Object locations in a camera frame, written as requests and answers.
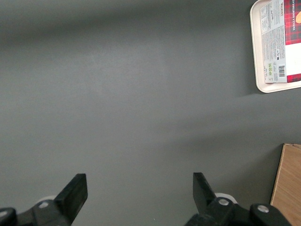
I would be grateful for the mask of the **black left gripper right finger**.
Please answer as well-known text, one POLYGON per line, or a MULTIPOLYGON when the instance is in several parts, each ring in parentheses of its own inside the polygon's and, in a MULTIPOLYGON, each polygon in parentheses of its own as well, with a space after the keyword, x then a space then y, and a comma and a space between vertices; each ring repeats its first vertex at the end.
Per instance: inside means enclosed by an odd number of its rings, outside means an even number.
POLYGON ((203 173, 193 173, 193 199, 198 213, 187 226, 290 226, 275 207, 256 203, 244 209, 227 197, 218 197, 203 173))

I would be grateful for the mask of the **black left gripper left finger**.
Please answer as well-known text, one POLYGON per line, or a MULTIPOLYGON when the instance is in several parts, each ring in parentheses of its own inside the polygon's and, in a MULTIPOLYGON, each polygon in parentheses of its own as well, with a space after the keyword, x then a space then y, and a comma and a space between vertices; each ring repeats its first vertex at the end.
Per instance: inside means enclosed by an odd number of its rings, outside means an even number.
POLYGON ((54 199, 37 202, 25 212, 0 209, 2 226, 70 226, 87 200, 87 176, 76 174, 54 199))

